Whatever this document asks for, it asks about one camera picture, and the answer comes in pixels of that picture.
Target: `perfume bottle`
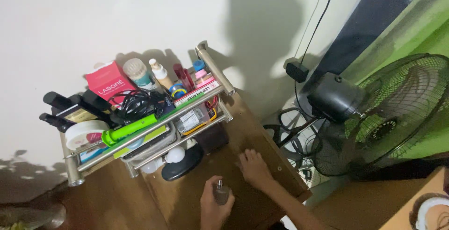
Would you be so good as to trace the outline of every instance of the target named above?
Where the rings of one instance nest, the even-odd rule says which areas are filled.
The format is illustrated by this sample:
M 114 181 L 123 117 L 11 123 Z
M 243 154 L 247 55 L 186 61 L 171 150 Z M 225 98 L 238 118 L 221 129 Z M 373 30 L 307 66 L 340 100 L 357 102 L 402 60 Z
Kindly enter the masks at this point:
M 227 186 L 223 186 L 223 181 L 218 181 L 216 187 L 214 187 L 215 201 L 219 205 L 224 205 L 228 201 L 230 189 Z

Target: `black cable bundle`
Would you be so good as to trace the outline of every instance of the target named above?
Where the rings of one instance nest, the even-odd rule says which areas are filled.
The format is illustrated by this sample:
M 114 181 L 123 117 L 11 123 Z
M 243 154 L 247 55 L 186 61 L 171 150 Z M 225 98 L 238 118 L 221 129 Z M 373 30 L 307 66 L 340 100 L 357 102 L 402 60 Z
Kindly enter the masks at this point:
M 116 97 L 125 97 L 121 104 L 122 108 L 116 114 L 120 119 L 124 120 L 125 124 L 132 123 L 151 114 L 155 114 L 156 118 L 163 114 L 163 108 L 159 102 L 165 101 L 165 94 L 137 89 L 128 93 L 117 93 L 109 101 L 119 104 L 114 100 Z

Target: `white round container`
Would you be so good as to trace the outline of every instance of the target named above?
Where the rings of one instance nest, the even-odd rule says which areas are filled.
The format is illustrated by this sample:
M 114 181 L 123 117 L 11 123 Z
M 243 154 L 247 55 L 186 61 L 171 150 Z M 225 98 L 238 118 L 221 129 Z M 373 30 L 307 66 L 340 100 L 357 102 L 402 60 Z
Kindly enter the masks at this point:
M 77 150 L 86 143 L 101 140 L 103 131 L 109 130 L 106 122 L 101 120 L 87 120 L 71 126 L 65 132 L 66 146 L 70 150 Z

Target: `blue cap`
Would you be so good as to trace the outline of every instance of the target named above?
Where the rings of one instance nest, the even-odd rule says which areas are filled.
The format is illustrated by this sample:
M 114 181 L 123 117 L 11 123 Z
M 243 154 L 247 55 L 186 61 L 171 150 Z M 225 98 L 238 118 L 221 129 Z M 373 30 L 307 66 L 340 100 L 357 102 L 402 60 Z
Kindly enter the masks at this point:
M 202 61 L 202 60 L 194 61 L 194 68 L 195 68 L 195 71 L 197 71 L 197 72 L 204 69 L 204 61 Z

